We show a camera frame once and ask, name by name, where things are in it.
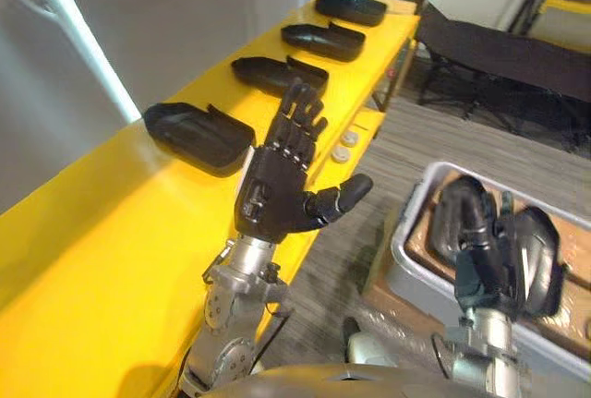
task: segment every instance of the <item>yellow table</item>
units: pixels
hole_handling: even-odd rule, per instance
[[[226,58],[170,101],[216,107],[262,141],[278,100],[236,81],[239,56],[286,54],[329,71],[309,188],[348,177],[383,114],[362,108],[412,36],[417,17],[387,15],[353,63],[298,52],[282,25],[325,24],[311,5]],[[350,127],[360,134],[347,164],[330,159]],[[156,148],[139,121],[124,128],[0,216],[0,396],[163,396],[201,320],[200,275],[235,235],[238,175],[215,178]],[[276,251],[288,283],[317,232],[290,235]]]

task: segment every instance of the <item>gray plastic bin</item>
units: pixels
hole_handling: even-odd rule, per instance
[[[585,229],[591,229],[591,223],[463,167],[444,162],[429,165],[423,178],[415,186],[392,236],[390,249],[397,264],[393,264],[390,268],[387,281],[393,293],[440,320],[445,326],[457,326],[458,318],[461,315],[461,309],[453,296],[453,284],[406,255],[404,243],[413,230],[425,200],[432,196],[436,187],[451,171],[472,175],[484,184],[498,190],[510,190],[517,198],[528,204],[536,205],[547,213],[558,215]],[[552,372],[591,382],[591,365],[589,363],[545,339],[535,331],[516,324],[513,326],[513,339],[521,359],[535,372],[540,374]]]

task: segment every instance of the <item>robotic thumb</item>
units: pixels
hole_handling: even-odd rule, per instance
[[[313,195],[306,203],[308,216],[318,218],[326,225],[353,209],[373,187],[371,178],[357,174],[344,181],[339,188],[325,188]]]

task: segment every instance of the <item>robotic arm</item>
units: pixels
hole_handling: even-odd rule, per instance
[[[191,346],[180,389],[189,396],[245,377],[265,305],[280,303],[287,286],[272,257],[289,233],[338,220],[371,190],[366,175],[319,193],[304,190],[316,140],[327,126],[317,93],[297,81],[282,98],[264,143],[256,148],[235,203],[239,236],[208,269],[204,321]],[[227,256],[227,264],[219,264]]]

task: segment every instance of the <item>black mesh chair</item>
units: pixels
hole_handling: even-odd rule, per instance
[[[574,134],[589,133],[588,115],[581,119],[578,110],[583,102],[584,112],[588,113],[591,103],[591,56],[588,54],[450,20],[431,4],[421,15],[416,38],[426,45],[432,60],[420,92],[420,104],[460,101],[464,105],[465,119],[482,106],[509,131],[521,134],[521,124],[512,125],[489,96],[504,88],[504,96],[511,96],[516,104],[520,104],[523,119],[531,96],[543,93],[566,110]],[[464,81],[467,78],[471,91],[467,95],[427,98],[427,90],[441,74]]]

